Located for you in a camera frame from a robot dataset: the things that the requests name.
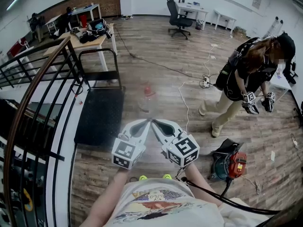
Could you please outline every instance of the ceiling light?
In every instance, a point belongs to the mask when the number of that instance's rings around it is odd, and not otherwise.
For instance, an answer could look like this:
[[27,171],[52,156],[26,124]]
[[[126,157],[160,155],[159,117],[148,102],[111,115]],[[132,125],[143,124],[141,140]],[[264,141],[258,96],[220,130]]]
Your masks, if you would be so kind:
[[6,9],[6,11],[9,10],[17,1],[18,0],[13,0],[13,2],[9,5],[9,7]]

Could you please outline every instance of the wooden floor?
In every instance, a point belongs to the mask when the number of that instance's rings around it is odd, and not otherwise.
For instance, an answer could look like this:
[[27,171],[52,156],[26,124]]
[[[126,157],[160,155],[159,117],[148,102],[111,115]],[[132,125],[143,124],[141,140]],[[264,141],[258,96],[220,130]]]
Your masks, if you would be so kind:
[[[203,62],[207,61],[211,44],[224,43],[211,51],[211,55],[215,56],[215,60],[211,59],[207,64],[211,74],[218,73],[233,49],[241,44],[240,41],[230,38],[229,31],[221,28],[214,30],[211,25],[206,25],[203,32],[194,27],[189,28],[189,40],[180,35],[171,38],[168,34],[171,26],[166,17],[135,17],[130,20],[116,20],[115,24],[131,53],[195,77],[208,74]],[[196,79],[132,58],[117,31],[116,42],[121,80],[126,87],[121,127],[143,117],[137,109],[136,100],[140,85],[149,81],[158,97],[155,117],[175,121],[185,129],[187,109],[178,87],[184,81]],[[111,46],[110,40],[103,47],[108,46]],[[106,61],[109,68],[113,67],[113,59],[109,54],[106,54]],[[85,71],[100,71],[98,56],[88,56],[83,66]],[[298,120],[294,119],[295,103],[290,93],[286,93],[275,104],[273,113],[266,113],[261,106],[258,116],[240,111],[233,121],[223,127],[220,137],[214,139],[210,135],[210,127],[218,114],[208,113],[201,117],[197,109],[203,98],[218,100],[221,92],[214,87],[202,89],[198,83],[185,84],[181,91],[189,106],[188,133],[193,134],[201,147],[201,156],[195,164],[205,178],[210,174],[212,157],[207,154],[211,150],[219,147],[226,138],[244,142],[241,150],[248,156],[245,177],[259,181],[261,194],[257,195],[256,188],[248,180],[240,178],[232,182],[227,197],[238,197],[252,207],[279,210],[303,196],[303,174],[300,169],[302,163],[290,137],[293,133],[301,146],[303,133],[299,129]],[[178,167],[160,155],[160,143],[153,134],[148,136],[146,146],[147,150],[132,170],[131,176],[162,177],[166,173],[175,176]],[[272,151],[276,154],[274,162],[270,159]],[[73,226],[79,226],[83,222],[91,205],[106,188],[116,169],[111,164],[110,152],[85,150],[84,146],[78,146],[71,190]],[[225,187],[224,182],[210,182],[210,185],[218,193]]]

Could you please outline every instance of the sneaker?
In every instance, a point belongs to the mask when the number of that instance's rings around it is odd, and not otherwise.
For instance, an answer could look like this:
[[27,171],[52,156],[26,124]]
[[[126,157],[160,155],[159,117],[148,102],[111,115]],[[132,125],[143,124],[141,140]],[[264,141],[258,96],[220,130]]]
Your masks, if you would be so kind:
[[162,178],[163,178],[163,179],[172,179],[172,178],[171,178],[171,175],[169,175],[169,174],[165,174]]
[[220,135],[220,131],[215,131],[212,123],[212,137],[217,138]]
[[201,107],[199,107],[199,114],[201,116],[204,116],[206,114],[206,111],[204,111]]
[[139,177],[139,181],[146,180],[146,179],[147,179],[147,177],[144,176],[144,175],[142,175],[142,176]]

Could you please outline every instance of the black cap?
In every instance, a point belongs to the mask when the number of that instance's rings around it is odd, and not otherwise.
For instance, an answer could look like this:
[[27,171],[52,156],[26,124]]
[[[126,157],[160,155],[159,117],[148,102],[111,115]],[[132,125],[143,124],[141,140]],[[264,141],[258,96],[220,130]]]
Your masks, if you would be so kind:
[[277,40],[279,41],[281,48],[284,52],[285,59],[291,61],[295,55],[295,44],[293,39],[287,33],[284,32],[283,34],[277,37]]

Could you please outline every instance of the brick wall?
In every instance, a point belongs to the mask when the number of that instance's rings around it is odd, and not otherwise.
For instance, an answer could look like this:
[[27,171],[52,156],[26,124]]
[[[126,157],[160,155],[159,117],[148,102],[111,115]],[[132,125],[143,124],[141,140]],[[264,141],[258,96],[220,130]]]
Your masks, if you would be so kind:
[[[67,7],[85,7],[93,2],[94,4],[100,4],[100,10],[101,10],[101,16],[116,16],[121,15],[121,7],[120,7],[120,0],[66,0],[64,2],[58,3],[51,8],[43,11],[41,16],[45,17],[45,22],[49,21],[51,18],[58,16],[59,14],[66,13]],[[86,14],[87,19],[90,20],[90,12],[87,13],[81,13]],[[99,18],[99,12],[98,9],[93,10],[94,18]]]

